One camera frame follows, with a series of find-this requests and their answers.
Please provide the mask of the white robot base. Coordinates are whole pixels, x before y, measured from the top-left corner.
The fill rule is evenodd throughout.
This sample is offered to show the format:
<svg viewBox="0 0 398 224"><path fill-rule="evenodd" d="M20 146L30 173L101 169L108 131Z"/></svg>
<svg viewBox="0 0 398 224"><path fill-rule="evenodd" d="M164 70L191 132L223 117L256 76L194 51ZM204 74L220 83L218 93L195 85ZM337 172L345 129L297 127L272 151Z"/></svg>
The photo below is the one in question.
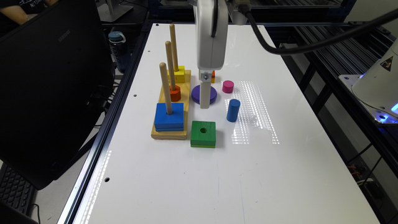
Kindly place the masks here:
<svg viewBox="0 0 398 224"><path fill-rule="evenodd" d="M397 124L397 42L364 74L339 79L375 122Z"/></svg>

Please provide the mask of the person's forearm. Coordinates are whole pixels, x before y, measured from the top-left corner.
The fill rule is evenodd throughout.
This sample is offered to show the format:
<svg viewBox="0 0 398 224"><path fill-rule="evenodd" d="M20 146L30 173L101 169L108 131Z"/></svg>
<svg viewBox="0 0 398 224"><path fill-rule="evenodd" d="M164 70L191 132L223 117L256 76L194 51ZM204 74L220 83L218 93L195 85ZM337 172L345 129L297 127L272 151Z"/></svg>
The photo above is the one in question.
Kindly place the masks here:
<svg viewBox="0 0 398 224"><path fill-rule="evenodd" d="M1 14L22 25L58 0L1 0Z"/></svg>

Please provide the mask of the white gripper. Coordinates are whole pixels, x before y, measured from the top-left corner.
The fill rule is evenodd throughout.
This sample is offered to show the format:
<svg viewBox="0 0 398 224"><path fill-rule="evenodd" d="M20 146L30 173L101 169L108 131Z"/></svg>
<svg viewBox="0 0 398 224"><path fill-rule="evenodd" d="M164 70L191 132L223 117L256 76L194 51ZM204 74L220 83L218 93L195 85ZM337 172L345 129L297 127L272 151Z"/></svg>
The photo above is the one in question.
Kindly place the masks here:
<svg viewBox="0 0 398 224"><path fill-rule="evenodd" d="M211 70L220 70L224 64L228 8L222 0L197 0L193 8L197 35L197 66L200 69L200 108L208 109Z"/></svg>

